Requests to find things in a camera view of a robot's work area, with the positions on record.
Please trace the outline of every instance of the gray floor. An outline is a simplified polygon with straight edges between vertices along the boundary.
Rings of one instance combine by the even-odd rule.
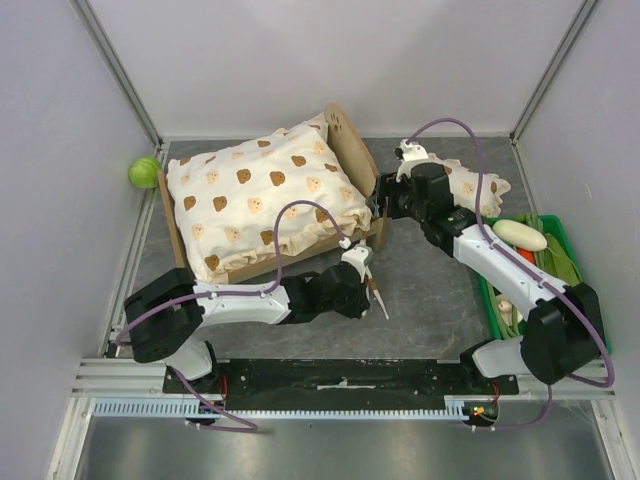
[[[237,142],[173,142],[169,158],[215,151]],[[393,149],[399,139],[365,139],[381,172],[397,169]],[[473,145],[466,138],[424,139],[422,145],[440,158],[459,158],[476,169]],[[503,214],[529,210],[522,178],[506,138],[483,139],[490,170],[511,183]],[[285,269],[286,274],[322,271],[340,253],[329,252]],[[173,268],[173,252],[160,199],[157,200],[136,289]],[[440,358],[456,359],[460,352],[489,338],[476,276],[431,247],[411,220],[395,221],[387,245],[371,265],[390,320],[376,303],[361,320],[323,315],[306,325],[221,325],[210,339],[219,358]],[[268,281],[272,275],[251,283]]]

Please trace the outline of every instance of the white cloth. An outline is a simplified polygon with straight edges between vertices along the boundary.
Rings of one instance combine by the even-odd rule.
[[[274,256],[276,216],[294,200],[319,203],[347,235],[369,229],[371,212],[329,149],[327,129],[318,115],[290,131],[169,162],[167,185],[196,278],[225,281],[227,272]],[[297,255],[333,234],[322,212],[299,205],[280,222],[280,249]]]
[[[429,154],[429,162],[444,166],[449,175],[449,189],[453,193],[453,203],[460,207],[476,211],[476,189],[478,173],[472,172],[460,164],[460,160],[448,158],[440,160],[434,153]],[[495,173],[482,176],[480,192],[480,214],[485,217],[500,215],[501,195],[511,190],[511,184]]]

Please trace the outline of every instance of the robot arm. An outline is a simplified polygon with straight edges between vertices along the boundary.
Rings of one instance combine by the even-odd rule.
[[[382,175],[371,199],[375,214],[416,220],[432,245],[486,278],[527,319],[524,336],[475,349],[472,358],[479,372],[487,378],[531,373],[551,385],[597,358],[598,347],[582,323],[543,285],[564,292],[604,338],[595,291],[585,283],[569,287],[514,255],[534,272],[534,280],[499,252],[510,247],[491,229],[485,230],[489,238],[483,234],[475,213],[454,205],[444,167],[430,163],[423,147],[403,141],[396,155],[398,172]]]
[[[531,373],[551,385],[597,358],[598,347],[584,326],[543,283],[564,292],[604,338],[595,291],[584,283],[568,287],[529,263],[526,266],[538,278],[526,275],[497,251],[499,246],[509,248],[502,240],[491,231],[487,238],[475,214],[454,205],[444,168],[430,163],[424,148],[403,141],[396,153],[402,162],[398,171],[381,175],[370,199],[374,215],[413,218],[432,245],[485,277],[527,318],[524,336],[474,347],[471,357],[477,371],[486,378]],[[132,329],[134,359],[140,363],[162,360],[194,380],[215,366],[213,351],[203,340],[212,325],[305,323],[329,311],[360,318],[369,308],[366,271],[370,260],[371,250],[357,245],[323,273],[285,277],[266,295],[237,295],[238,291],[264,291],[266,285],[194,282],[187,269],[171,270],[126,300],[129,322],[169,299],[194,292],[211,295],[159,312]],[[516,261],[526,262],[519,256]],[[229,290],[236,295],[225,295]]]
[[[371,249],[355,245],[323,273],[284,277],[275,290],[263,295],[255,293],[270,285],[194,282],[188,269],[174,268],[125,301],[129,322],[169,299],[191,293],[211,294],[159,312],[131,330],[133,357],[139,363],[163,361],[194,380],[214,367],[213,350],[204,340],[214,325],[306,323],[329,311],[361,318],[369,309],[366,270],[370,261]]]

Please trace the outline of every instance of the pillow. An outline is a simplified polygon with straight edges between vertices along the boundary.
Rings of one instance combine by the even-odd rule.
[[[287,131],[217,152],[171,160],[167,186],[196,278],[226,280],[226,272],[275,255],[273,228],[286,204],[312,200],[346,235],[368,230],[371,212],[326,143],[323,115]],[[321,210],[289,208],[280,222],[284,255],[297,255],[335,234]]]

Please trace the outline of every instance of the wooden bed frame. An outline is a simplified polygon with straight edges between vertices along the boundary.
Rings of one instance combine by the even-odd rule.
[[[378,177],[378,168],[364,145],[362,138],[358,134],[348,115],[342,106],[338,103],[327,105],[324,110],[324,116],[329,123],[328,143],[329,147],[334,151],[344,173],[347,174],[351,183],[368,198],[375,188],[376,179]],[[174,202],[167,188],[167,179],[163,171],[158,172],[160,195],[164,205],[164,213],[167,216],[169,224],[169,234],[171,236],[171,245],[176,258],[177,267],[188,267],[187,253],[182,242],[182,236],[176,225],[174,216]],[[372,247],[379,250],[385,243],[385,236],[388,226],[386,218],[379,218],[371,222],[371,229],[367,232],[356,229],[351,240],[357,241],[363,237],[371,238]],[[290,265],[306,258],[319,255],[321,253],[338,248],[338,236],[325,238],[318,241],[312,247],[296,256],[283,255],[283,264]],[[277,268],[275,258],[270,258],[262,262],[247,265],[229,272],[229,283],[240,283],[252,277],[256,277],[266,272],[270,272]]]

